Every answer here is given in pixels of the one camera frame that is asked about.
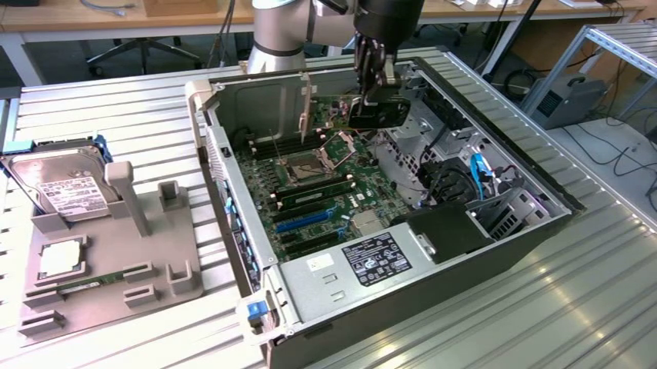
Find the metal rack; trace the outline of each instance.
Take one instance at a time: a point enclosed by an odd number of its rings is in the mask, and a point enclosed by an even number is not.
[[[631,99],[620,113],[620,117],[635,106],[643,95],[655,85],[657,78],[657,25],[651,23],[631,23],[623,25],[585,25],[575,37],[567,52],[558,59],[553,71],[544,82],[532,89],[522,110],[532,115],[537,109],[557,77],[561,75],[573,56],[580,52],[584,41],[591,40],[608,52],[624,59],[629,64],[641,69],[652,79],[639,93]]]

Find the power supply label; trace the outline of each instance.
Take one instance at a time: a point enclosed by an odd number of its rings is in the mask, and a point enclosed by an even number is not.
[[[390,233],[342,248],[358,281],[366,287],[413,268]]]
[[[46,195],[52,207],[63,216],[107,209],[107,202],[94,177],[40,183],[39,191]]]

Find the motherboard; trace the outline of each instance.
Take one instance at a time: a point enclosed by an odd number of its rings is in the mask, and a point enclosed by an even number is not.
[[[251,152],[237,153],[279,260],[381,231],[409,212],[380,169],[377,145],[356,131],[325,130],[305,145],[295,136],[251,142]]]

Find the hard drive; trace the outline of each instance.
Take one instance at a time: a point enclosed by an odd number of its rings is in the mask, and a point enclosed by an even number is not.
[[[102,136],[31,144],[0,157],[38,213],[59,213],[66,221],[110,214],[108,203],[119,201],[116,190],[104,181],[104,165],[111,161]]]

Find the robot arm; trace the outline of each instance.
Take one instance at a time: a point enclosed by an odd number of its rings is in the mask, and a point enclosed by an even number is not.
[[[357,36],[354,68],[368,103],[401,87],[398,48],[416,31],[424,0],[254,0],[255,46],[249,73],[305,67],[305,42],[345,46]]]

